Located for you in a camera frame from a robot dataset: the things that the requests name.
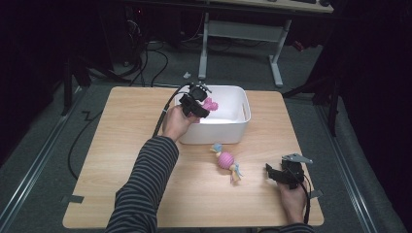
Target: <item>white plastic bin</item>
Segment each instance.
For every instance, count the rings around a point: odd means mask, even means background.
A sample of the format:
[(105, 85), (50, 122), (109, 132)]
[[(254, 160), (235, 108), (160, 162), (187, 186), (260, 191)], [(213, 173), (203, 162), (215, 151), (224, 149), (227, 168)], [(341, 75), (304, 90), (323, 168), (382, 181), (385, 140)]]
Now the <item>white plastic bin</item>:
[[(236, 144), (242, 139), (251, 119), (248, 98), (243, 88), (234, 85), (208, 85), (208, 92), (214, 102), (219, 104), (216, 111), (211, 111), (206, 118), (189, 127), (180, 138), (182, 144)], [(179, 105), (183, 93), (176, 95), (175, 104)]]

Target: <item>hand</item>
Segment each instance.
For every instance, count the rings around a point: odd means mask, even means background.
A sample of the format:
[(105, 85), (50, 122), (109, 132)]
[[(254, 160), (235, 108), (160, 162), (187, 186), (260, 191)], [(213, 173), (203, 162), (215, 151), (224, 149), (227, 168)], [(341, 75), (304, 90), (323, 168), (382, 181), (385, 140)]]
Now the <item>hand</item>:
[(197, 116), (186, 117), (183, 113), (182, 106), (175, 106), (169, 109), (164, 117), (162, 136), (169, 137), (176, 142), (180, 137), (188, 132), (189, 126), (197, 120)]
[(286, 211), (288, 223), (303, 222), (303, 209), (306, 205), (306, 193), (301, 185), (295, 189), (289, 189), (288, 184), (277, 183), (281, 190), (282, 206)]

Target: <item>black tape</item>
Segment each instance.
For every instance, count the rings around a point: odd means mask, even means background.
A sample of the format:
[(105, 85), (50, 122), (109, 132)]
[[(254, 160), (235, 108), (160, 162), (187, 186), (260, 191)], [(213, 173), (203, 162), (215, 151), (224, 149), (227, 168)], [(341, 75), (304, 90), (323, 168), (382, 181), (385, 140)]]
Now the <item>black tape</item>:
[(84, 200), (85, 198), (84, 198), (84, 196), (76, 196), (76, 195), (64, 195), (62, 198), (61, 198), (61, 203), (63, 203), (63, 204), (68, 204), (68, 203), (70, 203), (70, 202), (72, 202), (72, 203), (82, 203), (83, 202), (83, 200)]

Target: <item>left hand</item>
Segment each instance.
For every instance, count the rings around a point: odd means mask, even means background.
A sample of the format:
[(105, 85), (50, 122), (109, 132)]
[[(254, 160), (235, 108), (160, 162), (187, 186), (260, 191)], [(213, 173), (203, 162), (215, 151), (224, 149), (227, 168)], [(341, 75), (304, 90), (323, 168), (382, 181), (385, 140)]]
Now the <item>left hand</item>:
[(162, 136), (169, 137), (176, 142), (180, 137), (188, 132), (189, 126), (198, 119), (199, 117), (197, 116), (185, 116), (182, 106), (175, 106), (169, 109), (164, 117)]

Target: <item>gray carpet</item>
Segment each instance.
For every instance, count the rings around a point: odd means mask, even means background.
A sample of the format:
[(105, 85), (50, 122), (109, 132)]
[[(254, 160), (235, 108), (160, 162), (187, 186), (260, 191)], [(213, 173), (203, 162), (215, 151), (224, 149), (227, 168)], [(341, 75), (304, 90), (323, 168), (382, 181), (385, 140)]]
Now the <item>gray carpet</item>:
[[(186, 46), (193, 47), (195, 44), (186, 44)], [(305, 83), (314, 62), (322, 51), (321, 47), (302, 52), (285, 47), (279, 59), (285, 85), (283, 88), (277, 88), (272, 80), (267, 54), (263, 55), (270, 50), (271, 45), (259, 45), (252, 49), (239, 45), (226, 46), (211, 45), (207, 84), (232, 84), (244, 89), (280, 92), (286, 92)], [(167, 45), (151, 44), (150, 48), (159, 48), (158, 51), (166, 54), (168, 60), (166, 69), (157, 77), (155, 83), (186, 83), (188, 80), (183, 79), (185, 72), (191, 73), (189, 81), (197, 81), (199, 47), (180, 47), (177, 50)], [(145, 85), (149, 85), (152, 77), (163, 68), (166, 58), (158, 52), (149, 51), (148, 61), (143, 73)], [(142, 84), (140, 78), (135, 82), (138, 86)], [(50, 158), (8, 232), (102, 232), (102, 229), (65, 229), (61, 221), (67, 204), (62, 203), (61, 198), (64, 195), (70, 195), (76, 184), (76, 180), (69, 172), (67, 158), (76, 137), (88, 124), (84, 111), (89, 112), (89, 118), (98, 115), (104, 108), (111, 88), (116, 85), (121, 85), (121, 83), (108, 79), (93, 81), (73, 114), (67, 119), (65, 127), (51, 149)], [(342, 177), (339, 162), (336, 159), (334, 143), (337, 142), (352, 174), (356, 177), (365, 205), (373, 217), (376, 229), (369, 232), (375, 232), (375, 230), (376, 232), (406, 232), (362, 154), (343, 104), (339, 103), (340, 110), (336, 121), (337, 137), (330, 139), (325, 129), (325, 121), (320, 115), (323, 108), (313, 106), (310, 97), (311, 94), (298, 94), (291, 99), (286, 99), (286, 104), (301, 150), (306, 157), (314, 160), (314, 164), (308, 166), (314, 186), (324, 193), (319, 201), (324, 212), (325, 223), (315, 227), (316, 231), (366, 232), (354, 208), (350, 190), (344, 182), (345, 178)], [(29, 132), (12, 157), (1, 168), (0, 210), (6, 208), (54, 126), (60, 121), (62, 103), (62, 88), (60, 88), (55, 94), (53, 103), (33, 121)], [(71, 165), (75, 174), (79, 174), (82, 169), (98, 119), (99, 117), (86, 128), (73, 147)]]

